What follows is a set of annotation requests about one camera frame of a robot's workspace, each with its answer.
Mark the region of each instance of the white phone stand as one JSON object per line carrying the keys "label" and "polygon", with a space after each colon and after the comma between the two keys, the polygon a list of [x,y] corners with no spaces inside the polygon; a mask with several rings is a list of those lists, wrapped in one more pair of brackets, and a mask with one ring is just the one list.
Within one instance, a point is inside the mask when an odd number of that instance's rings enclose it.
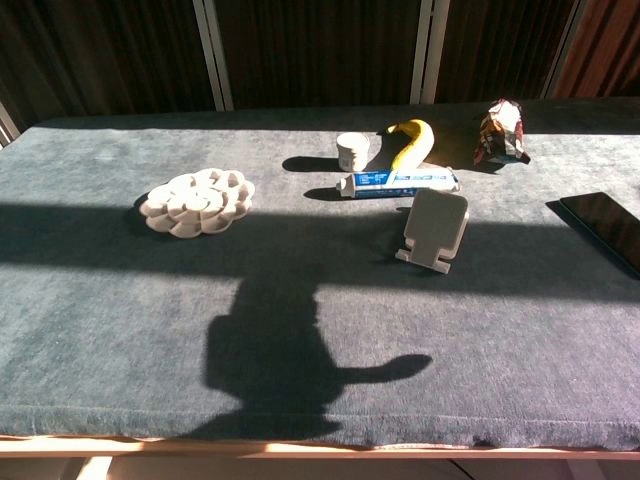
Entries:
{"label": "white phone stand", "polygon": [[398,250],[396,258],[449,273],[451,265],[441,259],[451,260],[458,253],[469,219],[467,207],[467,199],[460,195],[419,190],[404,229],[407,250]]}

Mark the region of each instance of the yellow banana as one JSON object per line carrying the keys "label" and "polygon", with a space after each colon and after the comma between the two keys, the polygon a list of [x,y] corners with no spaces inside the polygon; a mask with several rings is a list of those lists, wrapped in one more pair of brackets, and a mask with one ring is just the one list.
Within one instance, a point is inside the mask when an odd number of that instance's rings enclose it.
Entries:
{"label": "yellow banana", "polygon": [[393,159],[391,170],[413,170],[418,168],[433,148],[433,130],[431,130],[428,123],[413,119],[387,128],[387,133],[395,132],[403,132],[411,137],[412,140]]}

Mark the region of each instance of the snack bag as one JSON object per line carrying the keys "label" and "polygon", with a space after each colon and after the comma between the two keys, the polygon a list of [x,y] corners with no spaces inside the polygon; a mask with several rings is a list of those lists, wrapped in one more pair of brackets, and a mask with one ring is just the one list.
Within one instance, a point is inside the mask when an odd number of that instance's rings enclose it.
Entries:
{"label": "snack bag", "polygon": [[473,164],[529,163],[531,158],[522,147],[522,136],[520,105],[501,98],[480,124],[480,142],[473,154]]}

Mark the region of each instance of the small white cup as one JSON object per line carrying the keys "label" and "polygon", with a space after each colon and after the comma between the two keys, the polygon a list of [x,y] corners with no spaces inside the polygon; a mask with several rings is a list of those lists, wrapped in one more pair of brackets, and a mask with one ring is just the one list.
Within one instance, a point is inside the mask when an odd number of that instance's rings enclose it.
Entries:
{"label": "small white cup", "polygon": [[336,140],[338,164],[345,172],[361,172],[369,163],[369,139],[358,132],[343,133]]}

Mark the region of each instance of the table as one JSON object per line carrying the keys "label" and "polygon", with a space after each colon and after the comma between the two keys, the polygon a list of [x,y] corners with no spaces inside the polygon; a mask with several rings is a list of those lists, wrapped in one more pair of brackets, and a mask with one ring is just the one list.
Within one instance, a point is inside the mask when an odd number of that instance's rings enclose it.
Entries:
{"label": "table", "polygon": [[[470,163],[487,104],[54,119],[0,152],[0,434],[370,448],[640,447],[638,281],[547,205],[640,215],[640,102],[523,102],[530,165]],[[339,201],[419,117],[470,223],[451,273],[393,259],[411,199]],[[254,210],[177,240],[133,207],[235,168]]]}

